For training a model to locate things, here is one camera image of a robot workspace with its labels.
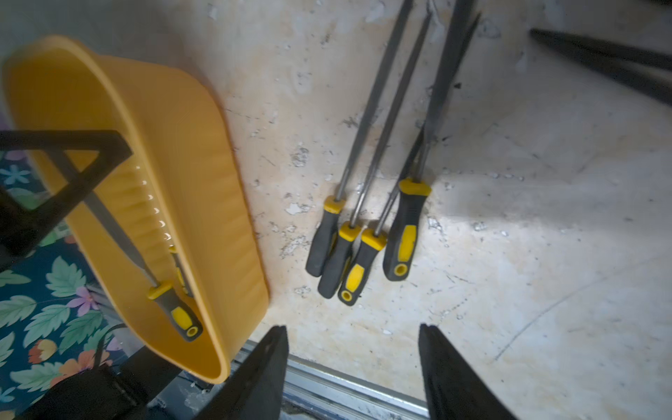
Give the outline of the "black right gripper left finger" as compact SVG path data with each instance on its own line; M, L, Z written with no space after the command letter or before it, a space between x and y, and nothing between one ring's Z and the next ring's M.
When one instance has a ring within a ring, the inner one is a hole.
M280 418L288 357L286 327L276 325L196 418Z

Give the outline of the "yellow plastic storage tray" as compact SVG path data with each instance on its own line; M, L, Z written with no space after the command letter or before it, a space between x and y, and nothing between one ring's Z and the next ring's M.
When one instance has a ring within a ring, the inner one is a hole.
M180 257L194 296L185 300L204 327L184 341L159 306L164 327L139 317L143 344L208 383L222 383L261 322L270 294L228 130L210 92L176 68L96 54L49 36L12 54L2 66L5 102L17 129L117 131L133 151L150 214L124 195L114 206L138 218L123 225L152 273L155 260L183 292L169 247Z

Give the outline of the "file tool yellow black handle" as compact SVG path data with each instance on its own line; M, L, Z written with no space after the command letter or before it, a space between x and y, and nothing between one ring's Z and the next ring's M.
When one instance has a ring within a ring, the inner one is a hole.
M82 201L66 217L73 229L78 248L86 261L91 264L94 275L103 290L111 297L112 306L121 313L124 321L131 323L131 329L137 334L145 334L139 317L150 316L150 323L164 327L158 312L142 301L142 294L154 302L169 319L169 323L178 335L187 342L194 342L204 327L199 314L186 301L186 297L175 287L176 279L167 272L163 263L170 259L161 253L154 261L159 266L160 278L152 273L143 259L140 248L132 242L123 229L138 218L118 208L108 209L105 203L117 204L117 200L127 194L131 203L140 206L141 215L149 215L150 209L142 198L145 192L142 178L135 173L132 156L124 161L96 189L90 199Z

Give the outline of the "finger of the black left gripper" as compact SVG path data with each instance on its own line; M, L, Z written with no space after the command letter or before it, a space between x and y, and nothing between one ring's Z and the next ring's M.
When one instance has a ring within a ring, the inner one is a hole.
M624 64L628 61L650 68L670 71L671 56L669 54L598 40L597 38L537 28L530 30L530 37L532 40L563 55L563 57L623 86L634 89L666 105L671 103L670 85L652 76L635 71Z
M1 270L26 259L133 151L117 131L2 131L3 152L33 154L51 196L26 208L1 190Z

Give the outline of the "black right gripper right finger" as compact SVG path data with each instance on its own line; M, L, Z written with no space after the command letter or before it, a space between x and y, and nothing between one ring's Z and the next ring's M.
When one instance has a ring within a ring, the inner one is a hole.
M431 419L514 419L435 325L420 325L423 385Z

